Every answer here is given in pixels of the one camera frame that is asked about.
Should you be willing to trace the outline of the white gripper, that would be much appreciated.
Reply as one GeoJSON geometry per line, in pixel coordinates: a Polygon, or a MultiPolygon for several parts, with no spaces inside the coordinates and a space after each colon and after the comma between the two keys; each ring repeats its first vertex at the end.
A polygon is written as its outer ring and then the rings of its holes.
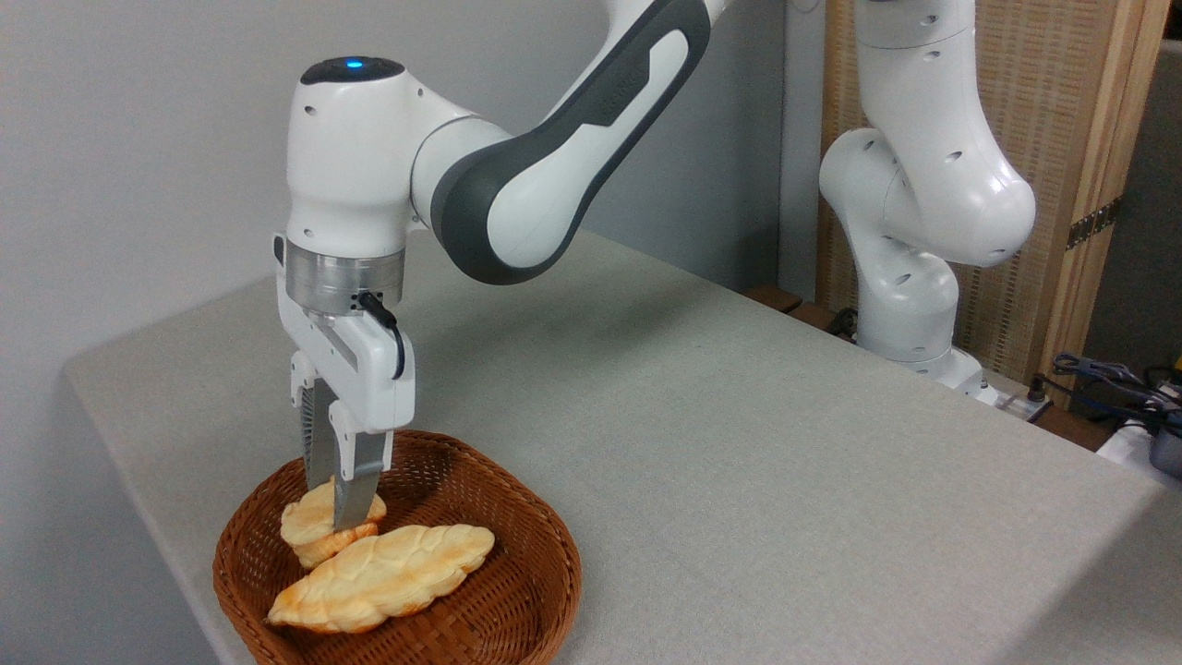
{"type": "Polygon", "coordinates": [[[392,429],[414,419],[414,350],[404,332],[364,309],[309,314],[287,295],[282,268],[275,282],[282,328],[298,348],[291,356],[291,404],[299,415],[307,489],[336,475],[333,529],[353,529],[366,522],[379,477],[392,464],[392,429]]]}

